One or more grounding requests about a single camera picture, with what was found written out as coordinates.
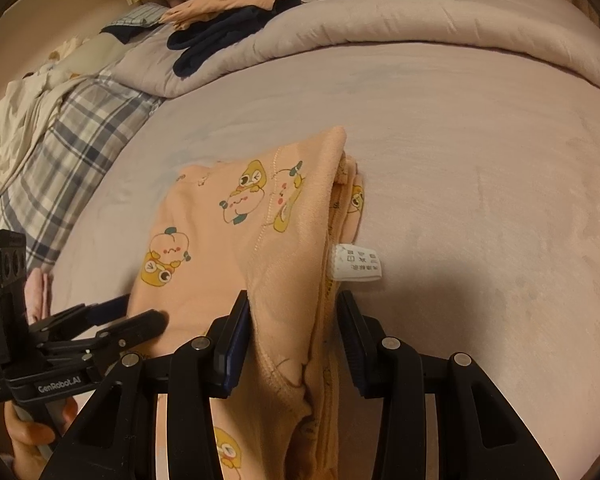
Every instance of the cartoon print fabric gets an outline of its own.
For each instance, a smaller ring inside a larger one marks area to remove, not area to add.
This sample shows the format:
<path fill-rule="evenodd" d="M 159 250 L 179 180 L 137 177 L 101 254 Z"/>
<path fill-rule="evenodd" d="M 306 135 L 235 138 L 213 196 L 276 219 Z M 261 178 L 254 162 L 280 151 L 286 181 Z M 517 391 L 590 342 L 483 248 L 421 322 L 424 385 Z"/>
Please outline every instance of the cartoon print fabric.
<path fill-rule="evenodd" d="M 152 286 L 165 286 L 180 264 L 191 259 L 188 249 L 187 235 L 179 233 L 175 227 L 167 227 L 151 239 L 142 262 L 141 279 Z"/>
<path fill-rule="evenodd" d="M 128 314 L 169 317 L 143 354 L 205 334 L 248 292 L 253 337 L 240 383 L 211 402 L 225 479 L 337 478 L 338 283 L 326 276 L 326 255 L 353 241 L 364 203 L 345 139 L 332 128 L 247 160 L 183 168 L 141 248 Z M 156 446 L 161 480 L 166 431 Z"/>

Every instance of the white label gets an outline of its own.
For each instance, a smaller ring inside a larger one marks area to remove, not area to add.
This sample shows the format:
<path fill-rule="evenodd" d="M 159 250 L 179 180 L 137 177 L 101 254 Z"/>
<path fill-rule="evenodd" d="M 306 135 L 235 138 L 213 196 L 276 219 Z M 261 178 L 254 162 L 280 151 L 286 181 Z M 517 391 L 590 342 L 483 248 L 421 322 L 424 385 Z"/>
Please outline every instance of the white label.
<path fill-rule="evenodd" d="M 337 282 L 372 282 L 382 278 L 378 253 L 351 244 L 331 248 L 331 278 Z"/>

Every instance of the plaid blanket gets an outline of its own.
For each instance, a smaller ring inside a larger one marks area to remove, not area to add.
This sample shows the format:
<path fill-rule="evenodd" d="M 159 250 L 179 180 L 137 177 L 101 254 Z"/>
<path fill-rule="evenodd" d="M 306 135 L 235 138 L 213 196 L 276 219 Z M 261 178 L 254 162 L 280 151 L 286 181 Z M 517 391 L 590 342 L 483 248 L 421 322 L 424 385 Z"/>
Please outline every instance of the plaid blanket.
<path fill-rule="evenodd" d="M 49 270 L 100 181 L 163 99 L 113 81 L 79 84 L 0 196 L 0 229 L 27 235 L 27 268 Z"/>

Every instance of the human hand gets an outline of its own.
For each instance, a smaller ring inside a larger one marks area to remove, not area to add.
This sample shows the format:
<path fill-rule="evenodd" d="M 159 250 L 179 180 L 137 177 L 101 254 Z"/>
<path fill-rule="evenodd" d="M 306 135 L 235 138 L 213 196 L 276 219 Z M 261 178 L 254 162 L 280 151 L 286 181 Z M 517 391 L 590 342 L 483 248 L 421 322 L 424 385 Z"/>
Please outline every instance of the human hand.
<path fill-rule="evenodd" d="M 78 404 L 73 397 L 69 397 L 62 410 L 62 434 L 77 415 Z M 13 444 L 13 473 L 18 480 L 38 480 L 46 465 L 38 446 L 51 444 L 56 439 L 54 431 L 38 422 L 20 420 L 11 401 L 4 403 L 4 421 Z"/>

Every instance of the metal screw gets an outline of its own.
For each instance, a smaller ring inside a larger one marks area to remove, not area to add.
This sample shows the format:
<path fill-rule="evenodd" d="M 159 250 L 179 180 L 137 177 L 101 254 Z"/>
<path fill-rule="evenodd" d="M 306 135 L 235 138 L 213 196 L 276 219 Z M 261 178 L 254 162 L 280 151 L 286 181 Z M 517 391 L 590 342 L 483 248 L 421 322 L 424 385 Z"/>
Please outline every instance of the metal screw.
<path fill-rule="evenodd" d="M 395 337 L 385 337 L 382 339 L 382 346 L 384 346 L 387 350 L 397 350 L 400 348 L 400 341 Z"/>
<path fill-rule="evenodd" d="M 203 335 L 195 338 L 191 342 L 191 346 L 193 346 L 193 348 L 195 348 L 196 350 L 204 350 L 205 348 L 208 348 L 208 346 L 210 344 L 211 344 L 211 341 L 209 341 L 209 338 L 204 337 Z"/>
<path fill-rule="evenodd" d="M 471 364 L 471 358 L 467 354 L 456 354 L 454 355 L 454 361 L 460 366 L 468 366 Z"/>
<path fill-rule="evenodd" d="M 138 354 L 127 354 L 122 358 L 122 364 L 127 368 L 130 366 L 137 365 L 139 362 L 140 358 L 138 357 Z"/>

